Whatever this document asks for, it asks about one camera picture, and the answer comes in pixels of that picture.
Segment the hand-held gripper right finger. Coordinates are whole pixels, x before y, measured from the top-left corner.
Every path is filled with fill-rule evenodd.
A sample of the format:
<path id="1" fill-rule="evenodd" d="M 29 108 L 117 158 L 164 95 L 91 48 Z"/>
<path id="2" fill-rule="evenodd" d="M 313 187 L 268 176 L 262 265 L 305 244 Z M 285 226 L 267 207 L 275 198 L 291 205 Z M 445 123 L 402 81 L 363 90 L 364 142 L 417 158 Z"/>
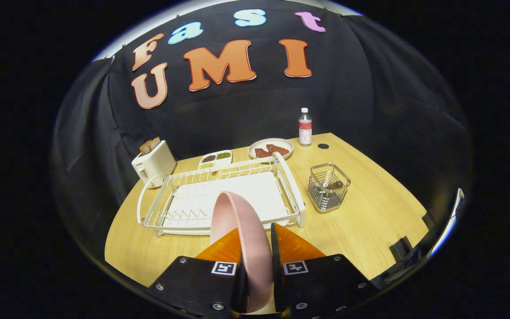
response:
<path id="1" fill-rule="evenodd" d="M 326 256 L 277 223 L 271 225 L 271 250 L 277 318 L 328 319 L 379 292 L 346 256 Z"/>

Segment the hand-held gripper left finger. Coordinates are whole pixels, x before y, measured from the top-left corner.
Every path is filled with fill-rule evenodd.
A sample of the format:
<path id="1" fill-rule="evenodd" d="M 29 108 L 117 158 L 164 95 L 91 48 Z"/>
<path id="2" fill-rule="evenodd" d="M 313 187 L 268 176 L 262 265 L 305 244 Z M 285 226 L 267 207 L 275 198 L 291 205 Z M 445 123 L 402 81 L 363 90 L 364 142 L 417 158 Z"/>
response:
<path id="1" fill-rule="evenodd" d="M 235 319 L 248 309 L 238 228 L 196 258 L 178 256 L 148 287 L 154 299 L 199 319 Z"/>

